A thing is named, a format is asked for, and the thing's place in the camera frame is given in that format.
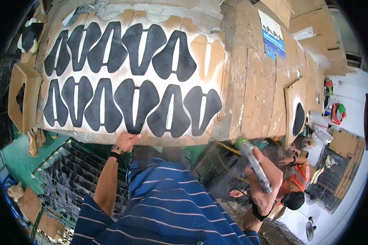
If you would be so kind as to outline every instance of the black wristband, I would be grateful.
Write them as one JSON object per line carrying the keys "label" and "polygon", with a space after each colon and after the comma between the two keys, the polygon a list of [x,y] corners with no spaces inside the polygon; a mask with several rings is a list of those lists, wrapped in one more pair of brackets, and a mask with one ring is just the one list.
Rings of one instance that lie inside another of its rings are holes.
{"label": "black wristband", "polygon": [[118,163],[120,163],[123,160],[123,158],[124,158],[123,155],[118,154],[118,153],[115,153],[113,151],[111,151],[111,153],[109,154],[109,156],[116,158],[116,161]]}
{"label": "black wristband", "polygon": [[263,222],[263,220],[265,218],[267,218],[267,216],[269,216],[269,214],[271,213],[271,210],[270,212],[266,215],[266,216],[261,216],[258,209],[257,209],[257,205],[255,203],[252,204],[252,214],[258,218],[260,220],[260,222]]}

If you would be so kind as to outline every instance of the saddle-shaped foam piece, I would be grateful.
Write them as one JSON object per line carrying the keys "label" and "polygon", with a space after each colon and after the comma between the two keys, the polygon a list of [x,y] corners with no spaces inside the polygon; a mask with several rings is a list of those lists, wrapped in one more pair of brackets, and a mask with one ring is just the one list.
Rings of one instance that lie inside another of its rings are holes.
{"label": "saddle-shaped foam piece", "polygon": [[[135,89],[139,89],[139,101],[136,123],[133,125],[132,105],[134,103]],[[152,82],[146,80],[140,87],[135,87],[134,81],[128,78],[116,89],[114,100],[123,112],[128,133],[137,135],[142,131],[144,121],[149,112],[158,105],[159,95]]]}
{"label": "saddle-shaped foam piece", "polygon": [[[147,32],[146,46],[142,63],[139,66],[139,45],[144,31]],[[149,68],[154,53],[166,43],[166,35],[162,28],[156,24],[152,24],[147,30],[143,30],[142,24],[139,23],[127,29],[122,42],[128,50],[132,75],[143,76]]]}
{"label": "saddle-shaped foam piece", "polygon": [[[206,106],[202,124],[200,124],[202,97],[206,97]],[[211,89],[206,95],[200,86],[193,87],[184,98],[184,106],[191,116],[192,136],[201,136],[210,123],[213,116],[222,109],[222,102],[218,93]]]}
{"label": "saddle-shaped foam piece", "polygon": [[[101,29],[95,22],[91,22],[86,30],[83,29],[84,25],[77,26],[71,33],[68,39],[68,47],[71,50],[72,56],[72,70],[81,71],[85,65],[87,55],[90,48],[101,37]],[[83,32],[86,32],[83,42],[82,52],[79,59],[79,46],[83,36]]]}
{"label": "saddle-shaped foam piece", "polygon": [[[170,130],[167,130],[167,114],[169,112],[169,104],[173,95],[173,118]],[[182,136],[191,124],[184,111],[182,104],[182,96],[180,86],[169,84],[165,90],[164,95],[158,108],[149,115],[147,124],[151,132],[157,136],[162,137],[165,132],[170,132],[173,138]]]}
{"label": "saddle-shaped foam piece", "polygon": [[[108,43],[110,33],[113,30],[111,49],[107,63],[103,63],[105,48]],[[108,72],[113,73],[123,64],[128,55],[127,50],[121,42],[121,24],[119,21],[110,22],[102,34],[98,43],[89,51],[87,61],[90,69],[98,73],[102,66],[108,67]]]}
{"label": "saddle-shaped foam piece", "polygon": [[[59,36],[56,39],[56,42],[54,43],[53,49],[44,60],[46,75],[51,76],[53,70],[56,70],[56,75],[61,76],[64,73],[65,69],[67,68],[70,60],[67,51],[67,39],[68,39],[68,30],[60,32]],[[57,58],[57,65],[56,67],[54,67],[54,62],[56,61],[56,54],[59,49],[59,45],[60,45],[59,57]]]}
{"label": "saddle-shaped foam piece", "polygon": [[[75,86],[78,86],[78,112],[75,115]],[[83,122],[83,112],[87,103],[93,97],[93,87],[87,77],[80,78],[79,83],[76,83],[73,76],[70,76],[65,81],[62,89],[62,97],[66,102],[71,117],[72,125],[80,128]]]}
{"label": "saddle-shaped foam piece", "polygon": [[297,104],[296,117],[294,118],[294,124],[292,129],[293,136],[297,136],[304,125],[305,112],[301,103]]}
{"label": "saddle-shaped foam piece", "polygon": [[[56,101],[57,118],[54,118],[53,114],[53,93],[54,100]],[[55,121],[57,121],[61,127],[63,127],[67,123],[68,109],[64,105],[64,102],[62,101],[62,98],[60,96],[59,81],[57,79],[53,79],[50,82],[48,90],[48,100],[46,101],[44,107],[44,116],[51,127],[54,126]]]}
{"label": "saddle-shaped foam piece", "polygon": [[[177,39],[180,39],[177,71],[172,71],[173,52],[175,51]],[[196,63],[188,50],[185,32],[174,31],[164,49],[153,57],[152,63],[155,72],[160,78],[166,80],[171,73],[176,73],[177,80],[187,81],[195,72]]]}
{"label": "saddle-shaped foam piece", "polygon": [[[100,120],[102,91],[105,91],[105,121]],[[113,133],[120,126],[123,116],[113,101],[112,83],[109,78],[101,78],[94,92],[94,97],[84,112],[90,128],[98,131],[104,126],[108,133]]]}

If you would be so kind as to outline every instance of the man's arm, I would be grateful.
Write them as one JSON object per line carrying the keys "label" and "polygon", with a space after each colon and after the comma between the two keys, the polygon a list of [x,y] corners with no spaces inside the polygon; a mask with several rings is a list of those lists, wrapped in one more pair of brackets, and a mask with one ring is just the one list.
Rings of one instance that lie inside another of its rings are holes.
{"label": "man's arm", "polygon": [[[123,151],[132,151],[132,147],[139,142],[142,135],[132,135],[123,132],[118,137],[116,146]],[[110,156],[102,169],[97,188],[95,189],[94,201],[109,216],[112,217],[114,204],[116,203],[118,162],[115,157]]]}
{"label": "man's arm", "polygon": [[[285,157],[284,159],[280,160],[280,163],[289,164],[294,161],[293,157]],[[296,164],[308,164],[308,160],[304,156],[296,157]]]}
{"label": "man's arm", "polygon": [[[245,168],[245,175],[251,184],[251,198],[255,205],[257,205],[259,214],[266,216],[273,208],[275,198],[277,197],[279,188],[282,184],[283,173],[267,157],[265,157],[257,147],[254,148],[254,154],[270,180],[273,191],[268,195],[265,194],[259,184],[259,180],[250,167]],[[252,213],[252,208],[245,213],[239,222],[239,227],[242,231],[258,232],[261,225],[262,222]]]}

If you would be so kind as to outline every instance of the person in orange shirt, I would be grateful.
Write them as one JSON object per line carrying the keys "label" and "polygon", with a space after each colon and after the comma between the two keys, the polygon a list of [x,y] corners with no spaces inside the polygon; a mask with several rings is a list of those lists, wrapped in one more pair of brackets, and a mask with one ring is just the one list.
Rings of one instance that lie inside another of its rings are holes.
{"label": "person in orange shirt", "polygon": [[[304,203],[304,190],[310,180],[311,172],[305,157],[285,157],[280,160],[283,169],[283,182],[276,201],[292,210],[299,209]],[[245,190],[232,190],[230,196],[240,197]]]}

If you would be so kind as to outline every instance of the orange shirt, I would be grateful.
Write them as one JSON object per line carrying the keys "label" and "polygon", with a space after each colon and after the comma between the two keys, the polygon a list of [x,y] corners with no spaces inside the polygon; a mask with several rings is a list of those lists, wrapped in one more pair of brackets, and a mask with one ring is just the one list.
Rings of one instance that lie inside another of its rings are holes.
{"label": "orange shirt", "polygon": [[[308,164],[300,164],[300,165],[295,165],[293,167],[297,173],[301,176],[301,178],[308,183],[311,177],[311,172],[309,169],[309,165]],[[301,179],[296,175],[296,174],[292,174],[291,176],[289,176],[288,179],[286,179],[282,185],[281,185],[281,193],[283,196],[286,196],[287,194],[287,190],[286,187],[288,185],[288,180],[292,181],[293,183],[296,184],[296,186],[299,187],[300,191],[304,192],[306,184],[304,184]]]}

